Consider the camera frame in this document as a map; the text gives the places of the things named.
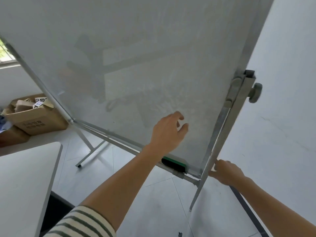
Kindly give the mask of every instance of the sleeve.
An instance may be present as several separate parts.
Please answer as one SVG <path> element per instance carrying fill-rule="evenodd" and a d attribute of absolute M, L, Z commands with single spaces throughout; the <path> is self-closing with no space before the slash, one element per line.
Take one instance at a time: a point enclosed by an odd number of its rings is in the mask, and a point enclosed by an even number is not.
<path fill-rule="evenodd" d="M 44 237 L 116 237 L 116 233 L 99 213 L 85 206 L 77 206 Z"/>

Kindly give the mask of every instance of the person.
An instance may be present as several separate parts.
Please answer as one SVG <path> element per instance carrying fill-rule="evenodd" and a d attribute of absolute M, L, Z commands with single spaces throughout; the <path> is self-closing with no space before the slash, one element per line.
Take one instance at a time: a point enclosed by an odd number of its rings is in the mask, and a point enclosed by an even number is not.
<path fill-rule="evenodd" d="M 153 128 L 151 141 L 129 163 L 102 183 L 67 214 L 45 237 L 114 237 L 138 191 L 161 158 L 174 150 L 188 132 L 176 111 Z M 316 236 L 316 227 L 245 177 L 229 161 L 218 160 L 209 175 L 235 187 L 252 206 L 274 237 Z"/>

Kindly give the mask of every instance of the tiled floor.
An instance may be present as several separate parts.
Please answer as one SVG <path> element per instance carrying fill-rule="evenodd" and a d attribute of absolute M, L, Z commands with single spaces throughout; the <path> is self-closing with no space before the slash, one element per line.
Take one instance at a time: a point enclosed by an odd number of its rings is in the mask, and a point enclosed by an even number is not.
<path fill-rule="evenodd" d="M 93 146 L 102 140 L 84 132 Z M 134 155 L 104 143 L 79 169 L 75 164 L 89 153 L 89 148 L 71 129 L 32 137 L 29 142 L 0 149 L 0 155 L 59 141 L 63 151 L 54 179 L 53 191 L 79 204 L 97 186 L 130 161 Z M 136 196 L 118 237 L 259 237 L 257 229 L 239 204 L 231 189 L 208 178 L 195 206 L 189 205 L 196 187 L 169 172 L 155 167 Z"/>

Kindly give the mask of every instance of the white table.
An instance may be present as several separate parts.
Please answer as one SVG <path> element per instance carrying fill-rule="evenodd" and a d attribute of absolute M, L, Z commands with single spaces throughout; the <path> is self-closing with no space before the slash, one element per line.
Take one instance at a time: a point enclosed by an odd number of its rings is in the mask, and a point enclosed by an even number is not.
<path fill-rule="evenodd" d="M 59 142 L 0 157 L 0 235 L 40 233 L 62 145 Z"/>

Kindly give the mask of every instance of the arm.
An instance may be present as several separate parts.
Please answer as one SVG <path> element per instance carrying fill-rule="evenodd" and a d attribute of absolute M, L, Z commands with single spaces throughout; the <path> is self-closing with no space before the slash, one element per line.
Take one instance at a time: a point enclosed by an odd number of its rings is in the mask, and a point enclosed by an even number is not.
<path fill-rule="evenodd" d="M 183 120 L 184 117 L 178 111 L 162 118 L 154 126 L 150 143 L 93 191 L 81 205 L 98 211 L 117 231 L 156 163 L 174 150 L 188 132 L 187 123 L 177 130 L 179 119 Z"/>
<path fill-rule="evenodd" d="M 274 237 L 316 236 L 316 226 L 256 185 L 235 164 L 218 160 L 210 171 L 225 185 L 235 187 L 248 201 Z"/>

